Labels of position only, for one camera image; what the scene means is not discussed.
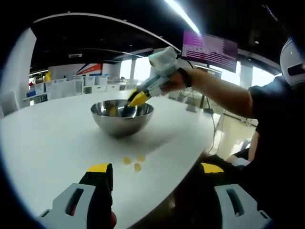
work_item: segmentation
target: white helmet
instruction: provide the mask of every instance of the white helmet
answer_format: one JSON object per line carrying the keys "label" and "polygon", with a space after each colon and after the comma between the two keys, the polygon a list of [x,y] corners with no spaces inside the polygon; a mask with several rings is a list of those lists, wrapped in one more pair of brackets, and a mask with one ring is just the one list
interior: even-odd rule
{"label": "white helmet", "polygon": [[305,62],[292,39],[283,46],[280,63],[283,77],[291,85],[305,83]]}

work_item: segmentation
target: person's arm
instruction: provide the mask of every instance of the person's arm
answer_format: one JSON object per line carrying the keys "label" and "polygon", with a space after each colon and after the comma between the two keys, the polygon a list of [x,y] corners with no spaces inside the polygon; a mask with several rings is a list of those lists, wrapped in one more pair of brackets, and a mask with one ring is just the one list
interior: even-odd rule
{"label": "person's arm", "polygon": [[[252,113],[252,98],[247,89],[233,83],[217,79],[210,74],[198,69],[185,69],[192,78],[194,90],[212,99],[224,109],[243,116],[254,117]],[[164,86],[164,92],[181,90],[185,87],[182,77],[177,72]]]}
{"label": "person's arm", "polygon": [[259,133],[255,131],[253,136],[252,136],[252,139],[251,139],[251,144],[250,144],[250,148],[249,148],[249,155],[248,155],[248,161],[253,161],[253,159],[254,159],[256,148],[257,148],[258,139],[259,139]]}

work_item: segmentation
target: ceiling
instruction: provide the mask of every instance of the ceiling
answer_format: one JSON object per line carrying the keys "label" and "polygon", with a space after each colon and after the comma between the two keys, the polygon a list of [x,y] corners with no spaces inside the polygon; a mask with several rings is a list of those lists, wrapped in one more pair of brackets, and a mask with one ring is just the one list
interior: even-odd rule
{"label": "ceiling", "polygon": [[[201,33],[232,40],[238,47],[279,63],[287,33],[261,3],[237,0],[176,0]],[[112,0],[86,9],[60,7],[36,19],[67,12],[88,12],[127,20],[182,48],[183,31],[192,29],[164,0]],[[31,25],[37,37],[31,72],[70,63],[121,61],[122,52],[168,46],[132,26],[97,17],[63,16]],[[68,54],[82,53],[81,58]],[[148,55],[150,51],[139,53]]]}

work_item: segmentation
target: black t-shirt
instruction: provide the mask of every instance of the black t-shirt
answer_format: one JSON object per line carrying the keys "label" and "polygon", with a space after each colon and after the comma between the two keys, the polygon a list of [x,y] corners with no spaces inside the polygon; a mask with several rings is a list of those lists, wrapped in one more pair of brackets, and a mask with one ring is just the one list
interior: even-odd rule
{"label": "black t-shirt", "polygon": [[281,77],[249,91],[260,137],[254,160],[242,170],[241,184],[260,203],[259,208],[278,219],[292,211],[288,208],[295,204],[295,189],[304,180],[303,142],[298,141],[305,141],[305,98]]}

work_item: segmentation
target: white table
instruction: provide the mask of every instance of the white table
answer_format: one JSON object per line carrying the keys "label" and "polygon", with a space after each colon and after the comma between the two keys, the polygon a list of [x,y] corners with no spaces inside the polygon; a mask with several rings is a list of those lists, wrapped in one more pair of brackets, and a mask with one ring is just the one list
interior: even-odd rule
{"label": "white table", "polygon": [[[87,94],[26,107],[1,122],[4,164],[17,194],[37,216],[51,208],[88,167],[113,164],[116,229],[130,227],[157,207],[182,181],[213,137],[210,115],[186,111],[186,104],[152,98],[154,114],[139,133],[113,139],[95,124],[90,107],[125,99],[130,91]],[[145,155],[142,171],[133,163]],[[132,159],[123,164],[123,157]]]}

